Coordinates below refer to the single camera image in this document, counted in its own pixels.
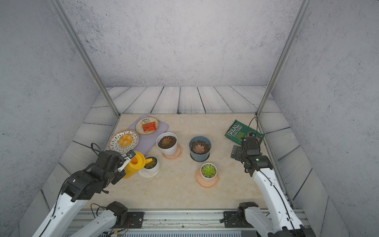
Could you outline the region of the yellow watering can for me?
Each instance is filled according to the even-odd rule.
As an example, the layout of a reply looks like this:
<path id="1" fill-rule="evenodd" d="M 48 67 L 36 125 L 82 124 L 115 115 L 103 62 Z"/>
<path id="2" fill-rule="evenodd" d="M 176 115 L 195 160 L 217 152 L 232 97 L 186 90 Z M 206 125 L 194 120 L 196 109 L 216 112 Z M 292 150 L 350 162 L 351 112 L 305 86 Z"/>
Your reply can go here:
<path id="1" fill-rule="evenodd" d="M 146 164 L 149 164 L 153 161 L 152 158 L 146 159 L 143 154 L 140 152 L 135 152 L 135 156 L 131 159 L 131 161 L 124 168 L 125 176 L 123 179 L 130 178 L 136 172 L 145 167 Z"/>

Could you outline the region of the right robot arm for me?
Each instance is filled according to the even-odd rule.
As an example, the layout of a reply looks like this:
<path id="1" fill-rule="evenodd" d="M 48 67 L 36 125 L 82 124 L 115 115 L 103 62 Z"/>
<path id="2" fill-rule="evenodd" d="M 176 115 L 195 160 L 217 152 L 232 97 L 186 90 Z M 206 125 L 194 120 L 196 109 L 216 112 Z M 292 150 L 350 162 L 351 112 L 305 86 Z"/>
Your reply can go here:
<path id="1" fill-rule="evenodd" d="M 269 214 L 264 215 L 255 202 L 242 202 L 236 213 L 224 212 L 221 223 L 226 228 L 253 227 L 259 237 L 314 237 L 312 228 L 306 228 L 293 211 L 286 199 L 275 175 L 269 158 L 261 153 L 260 142 L 256 135 L 248 132 L 241 139 L 241 145 L 235 145 L 231 158 L 244 165 L 258 185 Z"/>

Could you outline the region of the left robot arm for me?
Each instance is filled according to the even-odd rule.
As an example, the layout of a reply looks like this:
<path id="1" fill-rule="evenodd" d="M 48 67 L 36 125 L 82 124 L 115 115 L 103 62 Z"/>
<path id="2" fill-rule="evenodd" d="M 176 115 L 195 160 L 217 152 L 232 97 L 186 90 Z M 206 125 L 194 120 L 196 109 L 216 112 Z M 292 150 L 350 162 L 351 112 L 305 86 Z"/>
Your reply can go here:
<path id="1" fill-rule="evenodd" d="M 109 184 L 125 176 L 125 167 L 136 156 L 134 151 L 122 155 L 115 151 L 100 151 L 95 163 L 72 174 L 63 183 L 56 204 L 34 233 L 35 237 L 61 237 L 79 211 L 95 193 L 102 193 Z M 98 237 L 106 230 L 127 228 L 130 221 L 127 207 L 114 201 L 100 216 L 74 233 L 75 237 Z"/>

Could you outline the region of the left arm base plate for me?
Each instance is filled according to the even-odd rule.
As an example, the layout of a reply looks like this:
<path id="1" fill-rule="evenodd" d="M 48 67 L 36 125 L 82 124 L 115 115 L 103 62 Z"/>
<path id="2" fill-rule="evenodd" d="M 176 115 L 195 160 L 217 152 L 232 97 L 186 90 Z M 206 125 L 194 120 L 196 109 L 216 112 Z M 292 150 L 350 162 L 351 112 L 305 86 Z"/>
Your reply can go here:
<path id="1" fill-rule="evenodd" d="M 117 228 L 121 229 L 141 229 L 145 212 L 125 211 L 117 219 Z"/>

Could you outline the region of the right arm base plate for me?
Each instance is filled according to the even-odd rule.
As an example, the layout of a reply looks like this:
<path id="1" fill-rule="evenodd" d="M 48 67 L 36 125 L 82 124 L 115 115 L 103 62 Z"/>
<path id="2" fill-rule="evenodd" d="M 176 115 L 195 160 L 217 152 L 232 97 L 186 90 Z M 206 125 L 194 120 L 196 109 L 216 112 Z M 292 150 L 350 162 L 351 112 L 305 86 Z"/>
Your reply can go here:
<path id="1" fill-rule="evenodd" d="M 223 223 L 225 228 L 244 228 L 242 218 L 242 214 L 238 211 L 224 211 L 220 223 Z"/>

